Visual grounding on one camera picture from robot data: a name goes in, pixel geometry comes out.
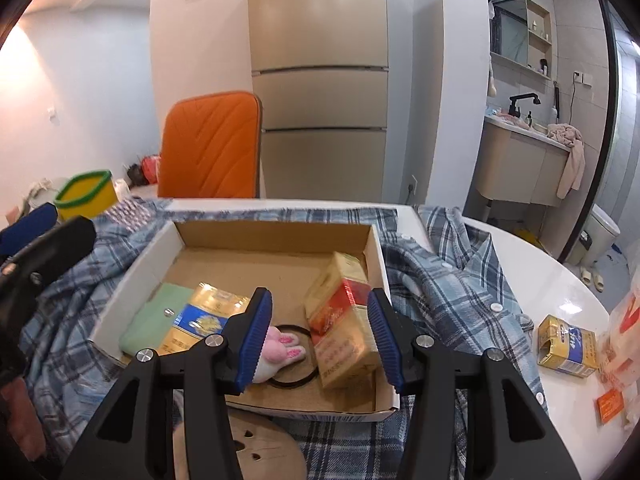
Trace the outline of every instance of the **mirror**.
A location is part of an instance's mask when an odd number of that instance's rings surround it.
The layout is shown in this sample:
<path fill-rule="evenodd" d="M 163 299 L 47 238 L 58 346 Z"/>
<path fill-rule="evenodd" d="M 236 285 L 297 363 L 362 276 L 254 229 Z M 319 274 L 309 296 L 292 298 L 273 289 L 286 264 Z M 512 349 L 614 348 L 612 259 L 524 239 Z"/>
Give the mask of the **mirror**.
<path fill-rule="evenodd" d="M 527 65 L 529 32 L 527 0 L 494 0 L 491 51 L 520 65 Z"/>

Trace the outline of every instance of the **green cloth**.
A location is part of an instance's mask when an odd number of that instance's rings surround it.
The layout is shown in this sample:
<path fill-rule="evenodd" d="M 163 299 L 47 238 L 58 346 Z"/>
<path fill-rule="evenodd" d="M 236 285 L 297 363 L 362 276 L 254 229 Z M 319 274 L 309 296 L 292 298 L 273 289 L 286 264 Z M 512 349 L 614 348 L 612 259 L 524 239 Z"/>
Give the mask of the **green cloth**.
<path fill-rule="evenodd" d="M 163 283 L 120 337 L 120 350 L 133 356 L 143 348 L 157 349 L 192 294 L 191 288 Z M 166 309 L 171 309 L 174 314 L 166 315 Z"/>

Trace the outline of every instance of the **white table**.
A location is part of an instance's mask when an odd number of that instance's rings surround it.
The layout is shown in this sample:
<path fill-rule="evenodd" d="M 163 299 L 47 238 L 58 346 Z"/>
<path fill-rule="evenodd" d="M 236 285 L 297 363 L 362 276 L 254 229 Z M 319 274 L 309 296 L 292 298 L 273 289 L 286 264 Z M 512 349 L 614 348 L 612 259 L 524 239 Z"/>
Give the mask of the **white table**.
<path fill-rule="evenodd" d="M 253 210 L 276 208 L 353 208 L 375 206 L 396 209 L 398 232 L 431 249 L 422 222 L 409 206 L 320 202 L 304 200 L 175 200 L 172 210 Z M 609 315 L 596 297 L 569 270 L 545 253 L 498 228 L 465 219 L 468 225 L 492 234 L 495 250 L 522 310 L 536 326 L 547 314 L 596 332 L 606 329 Z M 584 379 L 539 367 L 551 420 L 569 450 L 583 480 L 597 479 L 622 448 L 627 435 L 622 416 L 604 427 L 596 423 L 594 400 L 605 389 L 595 374 Z"/>

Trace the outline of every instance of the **refrigerator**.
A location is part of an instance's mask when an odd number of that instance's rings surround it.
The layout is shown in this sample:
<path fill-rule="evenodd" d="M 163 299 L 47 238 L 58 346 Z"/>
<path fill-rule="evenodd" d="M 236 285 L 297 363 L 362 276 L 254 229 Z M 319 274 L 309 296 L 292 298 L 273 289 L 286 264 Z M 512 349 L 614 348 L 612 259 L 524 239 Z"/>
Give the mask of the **refrigerator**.
<path fill-rule="evenodd" d="M 248 0 L 268 198 L 379 202 L 386 0 Z"/>

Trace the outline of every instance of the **open cardboard box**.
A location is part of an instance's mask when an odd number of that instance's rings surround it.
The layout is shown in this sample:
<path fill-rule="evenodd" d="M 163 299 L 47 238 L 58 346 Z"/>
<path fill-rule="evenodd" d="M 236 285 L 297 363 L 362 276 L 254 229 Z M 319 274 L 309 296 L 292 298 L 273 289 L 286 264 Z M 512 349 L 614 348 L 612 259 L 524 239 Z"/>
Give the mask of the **open cardboard box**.
<path fill-rule="evenodd" d="M 137 311 L 161 283 L 196 288 L 201 282 L 242 296 L 258 286 L 273 295 L 272 325 L 308 328 L 303 298 L 332 253 L 356 256 L 373 287 L 390 297 L 375 226 L 269 221 L 191 221 L 167 224 L 127 271 L 105 307 L 90 340 L 122 365 L 129 361 L 118 346 Z M 301 344 L 311 349 L 304 336 Z M 293 381 L 315 366 L 313 352 L 276 376 Z M 305 420 L 378 421 L 399 408 L 399 397 L 382 368 L 350 388 L 323 390 L 319 378 L 283 390 L 251 384 L 229 406 L 263 415 Z"/>

